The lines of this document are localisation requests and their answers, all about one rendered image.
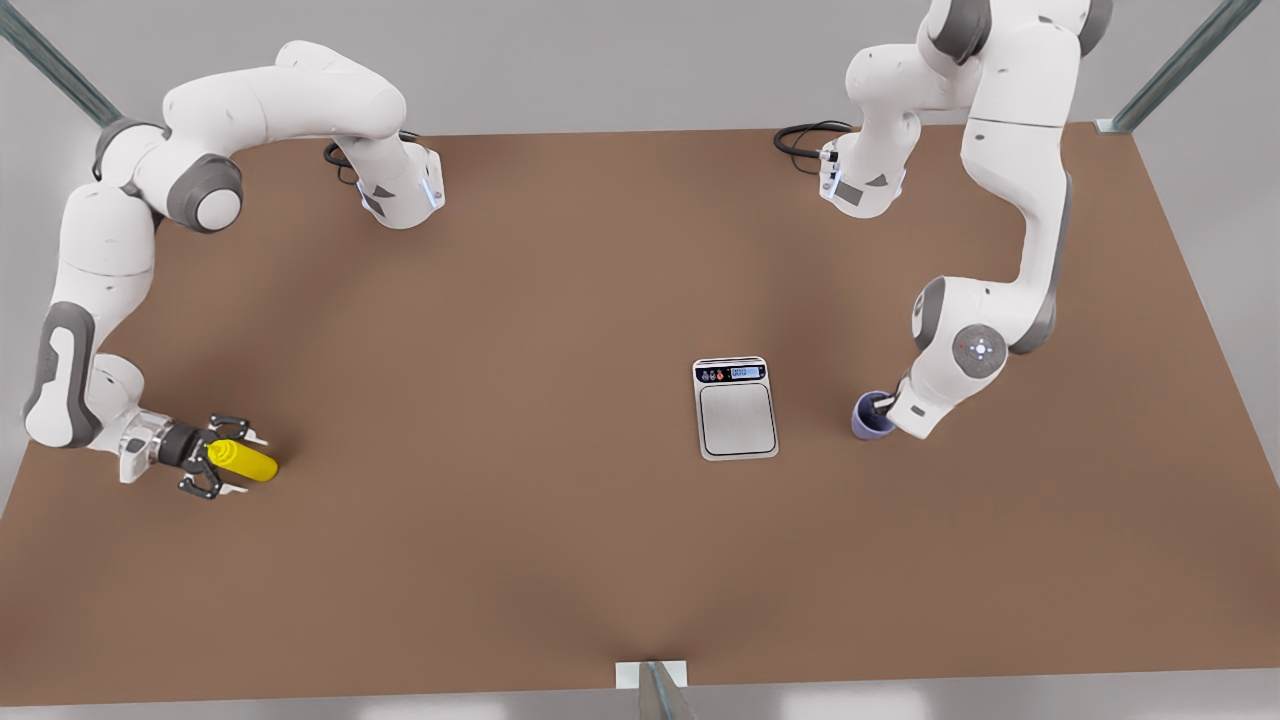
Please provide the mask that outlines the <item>blue cup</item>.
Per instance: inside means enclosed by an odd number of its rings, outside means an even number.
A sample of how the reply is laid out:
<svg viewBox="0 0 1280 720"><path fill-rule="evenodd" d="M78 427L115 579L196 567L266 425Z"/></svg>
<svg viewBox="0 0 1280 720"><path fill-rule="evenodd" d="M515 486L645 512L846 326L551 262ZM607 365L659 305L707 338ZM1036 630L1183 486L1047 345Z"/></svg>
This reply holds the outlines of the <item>blue cup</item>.
<svg viewBox="0 0 1280 720"><path fill-rule="evenodd" d="M887 414L879 411L883 402L891 405L895 397L886 392L872 391L864 393L852 410L852 433L859 439L873 441L896 430L897 427L887 418Z"/></svg>

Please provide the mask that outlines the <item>yellow sauce bottle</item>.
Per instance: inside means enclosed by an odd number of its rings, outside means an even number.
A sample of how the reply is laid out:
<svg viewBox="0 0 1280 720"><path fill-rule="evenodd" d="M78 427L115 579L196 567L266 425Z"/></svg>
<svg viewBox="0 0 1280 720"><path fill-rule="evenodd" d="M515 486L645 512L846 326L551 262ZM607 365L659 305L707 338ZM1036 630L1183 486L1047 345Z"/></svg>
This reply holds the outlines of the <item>yellow sauce bottle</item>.
<svg viewBox="0 0 1280 720"><path fill-rule="evenodd" d="M275 459L237 439L216 439L207 445L206 455L215 468L259 483L270 482L279 470Z"/></svg>

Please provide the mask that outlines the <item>silver digital kitchen scale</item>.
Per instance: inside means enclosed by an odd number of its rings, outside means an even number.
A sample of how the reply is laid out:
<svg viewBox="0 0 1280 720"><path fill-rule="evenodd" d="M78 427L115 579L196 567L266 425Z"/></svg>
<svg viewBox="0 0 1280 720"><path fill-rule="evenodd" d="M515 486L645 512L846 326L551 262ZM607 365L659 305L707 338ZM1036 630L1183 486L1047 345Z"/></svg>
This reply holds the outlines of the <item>silver digital kitchen scale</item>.
<svg viewBox="0 0 1280 720"><path fill-rule="evenodd" d="M708 461L773 457L780 451L771 378L763 357L692 364L701 456Z"/></svg>

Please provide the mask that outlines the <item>silver frame post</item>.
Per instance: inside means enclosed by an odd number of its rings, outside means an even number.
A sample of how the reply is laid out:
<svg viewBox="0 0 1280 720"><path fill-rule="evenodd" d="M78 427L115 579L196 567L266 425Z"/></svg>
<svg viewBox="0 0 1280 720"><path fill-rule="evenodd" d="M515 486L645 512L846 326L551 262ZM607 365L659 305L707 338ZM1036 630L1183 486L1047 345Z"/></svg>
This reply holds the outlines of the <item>silver frame post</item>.
<svg viewBox="0 0 1280 720"><path fill-rule="evenodd" d="M685 698L685 660L630 661L614 665L614 687L637 692L637 720L698 720Z"/></svg>
<svg viewBox="0 0 1280 720"><path fill-rule="evenodd" d="M100 128L123 118L116 106L12 4L12 0L0 0L0 37Z"/></svg>
<svg viewBox="0 0 1280 720"><path fill-rule="evenodd" d="M1100 135L1132 135L1262 1L1221 0L1114 117L1094 120L1094 129Z"/></svg>

